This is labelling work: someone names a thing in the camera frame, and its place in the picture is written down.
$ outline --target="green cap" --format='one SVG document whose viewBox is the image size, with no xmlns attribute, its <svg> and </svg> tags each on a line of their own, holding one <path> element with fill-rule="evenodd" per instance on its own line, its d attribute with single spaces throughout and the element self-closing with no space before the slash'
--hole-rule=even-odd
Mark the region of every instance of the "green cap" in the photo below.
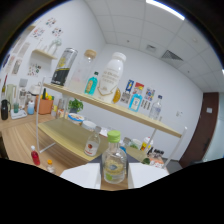
<svg viewBox="0 0 224 224">
<path fill-rule="evenodd" d="M 107 133 L 107 137 L 108 142 L 111 143 L 120 142 L 121 132 L 116 130 L 109 131 Z"/>
</svg>

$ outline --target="jar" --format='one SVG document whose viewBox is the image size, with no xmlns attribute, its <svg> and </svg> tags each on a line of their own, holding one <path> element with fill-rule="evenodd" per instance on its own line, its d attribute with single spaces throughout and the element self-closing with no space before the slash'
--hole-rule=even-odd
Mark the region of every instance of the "jar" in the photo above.
<svg viewBox="0 0 224 224">
<path fill-rule="evenodd" d="M 150 137 L 145 137 L 144 138 L 144 141 L 142 143 L 142 146 L 141 146 L 141 149 L 140 150 L 145 151 L 145 148 L 146 148 L 149 140 L 150 140 Z M 153 145 L 153 140 L 151 141 L 150 145 L 148 146 L 148 150 L 150 150 L 150 148 L 151 148 L 152 145 Z"/>
</svg>

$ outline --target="white bottle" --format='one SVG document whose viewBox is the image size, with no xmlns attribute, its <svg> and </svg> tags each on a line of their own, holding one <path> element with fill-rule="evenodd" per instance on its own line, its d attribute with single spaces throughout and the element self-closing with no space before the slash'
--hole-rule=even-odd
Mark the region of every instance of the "white bottle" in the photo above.
<svg viewBox="0 0 224 224">
<path fill-rule="evenodd" d="M 123 63 L 126 56 L 122 53 L 115 52 L 112 59 L 106 65 L 101 74 L 98 86 L 94 93 L 94 98 L 106 103 L 111 103 L 117 90 L 118 82 L 123 73 Z"/>
<path fill-rule="evenodd" d="M 153 120 L 158 120 L 159 118 L 159 114 L 162 108 L 161 100 L 162 100 L 162 96 L 159 95 L 158 100 L 152 105 L 152 108 L 149 113 L 149 117 L 152 118 Z"/>
<path fill-rule="evenodd" d="M 59 99 L 60 99 L 60 95 L 57 94 L 55 97 L 54 97 L 54 102 L 53 102 L 53 105 L 52 105 L 52 110 L 51 110 L 51 116 L 53 117 L 56 117 L 56 113 L 57 113 L 57 110 L 58 110 L 58 102 L 59 102 Z"/>
<path fill-rule="evenodd" d="M 47 171 L 50 172 L 50 173 L 53 173 L 55 174 L 56 173 L 56 169 L 55 167 L 52 165 L 52 160 L 48 160 L 47 161 L 47 167 L 46 167 Z"/>
<path fill-rule="evenodd" d="M 96 126 L 94 132 L 89 136 L 84 152 L 88 156 L 95 156 L 96 152 L 100 145 L 100 137 L 99 133 L 101 131 L 101 127 Z"/>
</svg>

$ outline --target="lid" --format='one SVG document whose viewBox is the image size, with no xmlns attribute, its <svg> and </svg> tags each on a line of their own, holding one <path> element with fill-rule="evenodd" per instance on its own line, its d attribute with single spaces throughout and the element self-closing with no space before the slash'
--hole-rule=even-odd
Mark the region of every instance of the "lid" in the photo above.
<svg viewBox="0 0 224 224">
<path fill-rule="evenodd" d="M 111 143 L 120 142 L 121 132 L 117 130 L 112 130 L 107 132 L 107 140 Z"/>
<path fill-rule="evenodd" d="M 86 57 L 94 59 L 96 57 L 96 51 L 88 49 L 86 50 L 85 54 Z"/>
<path fill-rule="evenodd" d="M 47 163 L 48 163 L 49 165 L 52 165 L 52 160 L 48 159 L 48 160 L 47 160 Z"/>
<path fill-rule="evenodd" d="M 101 132 L 101 127 L 100 126 L 96 126 L 95 127 L 95 132 L 100 133 Z"/>
<path fill-rule="evenodd" d="M 122 61 L 126 61 L 126 56 L 124 55 L 124 54 L 122 54 L 122 53 L 119 53 L 119 52 L 115 52 L 115 53 L 113 53 L 113 55 L 112 55 L 112 57 L 114 58 L 119 58 L 119 59 L 121 59 Z"/>
</svg>

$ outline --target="glass bottle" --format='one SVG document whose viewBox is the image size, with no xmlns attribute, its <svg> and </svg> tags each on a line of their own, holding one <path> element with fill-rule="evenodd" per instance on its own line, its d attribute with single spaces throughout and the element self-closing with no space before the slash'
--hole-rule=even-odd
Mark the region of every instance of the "glass bottle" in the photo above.
<svg viewBox="0 0 224 224">
<path fill-rule="evenodd" d="M 100 136 L 99 136 L 100 131 L 101 127 L 96 126 L 94 132 L 89 136 L 84 149 L 86 155 L 88 156 L 96 155 L 100 145 Z"/>
<path fill-rule="evenodd" d="M 94 93 L 94 98 L 105 103 L 111 103 L 118 83 L 123 73 L 123 63 L 126 61 L 126 56 L 122 53 L 115 52 L 112 59 L 105 66 L 103 73 L 100 76 L 98 86 Z"/>
<path fill-rule="evenodd" d="M 161 104 L 162 96 L 158 96 L 158 100 L 153 103 L 152 108 L 149 113 L 149 117 L 153 120 L 158 120 L 159 114 L 161 112 L 162 104 Z"/>
<path fill-rule="evenodd" d="M 98 82 L 98 74 L 98 72 L 94 72 L 94 76 L 88 80 L 84 93 L 91 96 L 94 94 Z"/>
<path fill-rule="evenodd" d="M 90 75 L 92 62 L 96 57 L 96 51 L 86 50 L 84 57 L 79 61 L 74 74 L 68 84 L 68 89 L 72 92 L 83 93 L 86 87 L 87 79 Z"/>
<path fill-rule="evenodd" d="M 106 182 L 117 184 L 125 178 L 127 156 L 119 147 L 120 131 L 109 131 L 107 136 L 109 148 L 102 154 L 103 175 Z"/>
<path fill-rule="evenodd" d="M 38 155 L 38 153 L 35 151 L 35 146 L 34 146 L 34 145 L 31 146 L 31 150 L 32 150 L 32 152 L 31 152 L 31 157 L 32 157 L 32 159 L 33 159 L 33 163 L 34 163 L 36 166 L 40 165 L 39 155 Z"/>
<path fill-rule="evenodd" d="M 132 110 L 134 112 L 138 112 L 138 109 L 139 109 L 139 107 L 141 105 L 141 102 L 142 102 L 142 95 L 141 95 L 142 89 L 143 89 L 143 87 L 139 86 L 138 87 L 138 92 L 132 96 L 132 99 L 131 99 L 131 102 L 130 102 L 129 108 L 128 108 L 129 110 Z"/>
<path fill-rule="evenodd" d="M 47 171 L 50 173 L 55 174 L 56 173 L 56 169 L 55 167 L 52 165 L 52 160 L 48 159 L 47 160 L 47 167 L 46 167 Z"/>
</svg>

